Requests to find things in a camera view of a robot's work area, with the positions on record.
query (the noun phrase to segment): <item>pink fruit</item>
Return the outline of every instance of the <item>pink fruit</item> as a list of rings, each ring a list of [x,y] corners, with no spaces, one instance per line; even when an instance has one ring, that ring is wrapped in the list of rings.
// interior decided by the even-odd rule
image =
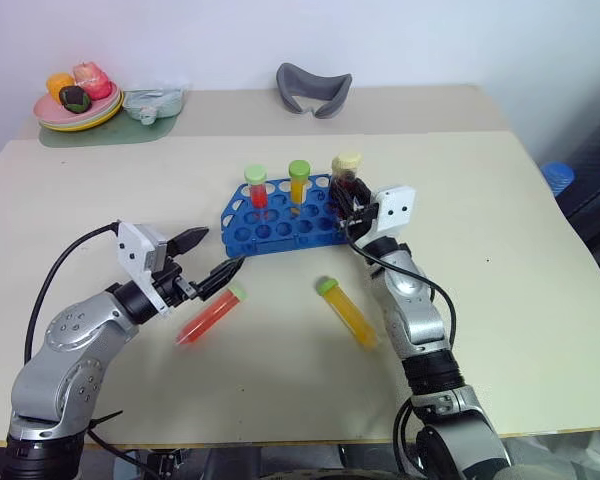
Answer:
[[[111,94],[109,77],[93,62],[81,63],[73,67],[76,85],[82,87],[92,100],[99,100]]]

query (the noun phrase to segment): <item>white cap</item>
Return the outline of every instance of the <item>white cap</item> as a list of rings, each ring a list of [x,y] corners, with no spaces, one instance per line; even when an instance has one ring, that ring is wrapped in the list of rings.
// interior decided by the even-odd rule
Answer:
[[[342,152],[331,162],[331,168],[334,170],[354,170],[358,168],[362,161],[362,154],[359,152]]]

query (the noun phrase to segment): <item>test tube rack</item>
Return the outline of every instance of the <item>test tube rack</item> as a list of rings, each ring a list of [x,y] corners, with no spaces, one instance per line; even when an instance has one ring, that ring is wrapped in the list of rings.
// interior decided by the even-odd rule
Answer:
[[[249,185],[240,185],[221,215],[227,255],[264,255],[346,243],[329,203],[329,179],[326,174],[309,176],[300,207],[291,203],[289,178],[267,181],[267,208],[254,208]]]

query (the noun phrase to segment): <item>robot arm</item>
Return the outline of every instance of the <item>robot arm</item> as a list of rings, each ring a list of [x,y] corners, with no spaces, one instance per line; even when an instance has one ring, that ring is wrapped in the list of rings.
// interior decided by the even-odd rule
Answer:
[[[139,325],[185,300],[206,300],[244,261],[227,260],[195,284],[173,258],[195,247],[208,229],[190,229],[169,241],[145,225],[120,223],[117,230],[118,259],[132,280],[66,308],[47,327],[40,351],[11,392],[3,480],[75,478],[109,362]]]
[[[401,186],[372,194],[356,179],[347,188],[332,184],[331,196],[351,246],[367,257],[372,292],[413,392],[410,403],[424,423],[417,436],[424,473],[431,479],[494,478],[509,466],[506,451],[460,374],[451,352],[455,332],[450,341],[430,288],[448,296],[396,240],[409,223],[415,191]]]

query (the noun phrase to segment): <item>blue container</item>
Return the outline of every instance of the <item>blue container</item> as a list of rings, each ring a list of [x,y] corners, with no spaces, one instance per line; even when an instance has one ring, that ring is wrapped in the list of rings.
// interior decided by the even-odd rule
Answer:
[[[560,195],[576,178],[573,169],[564,163],[547,163],[541,170],[554,197]]]
[[[263,255],[346,243],[329,204],[329,178],[309,177],[306,200],[299,211],[291,203],[288,178],[267,182],[267,208],[254,208],[249,186],[240,185],[221,215],[227,255]]]

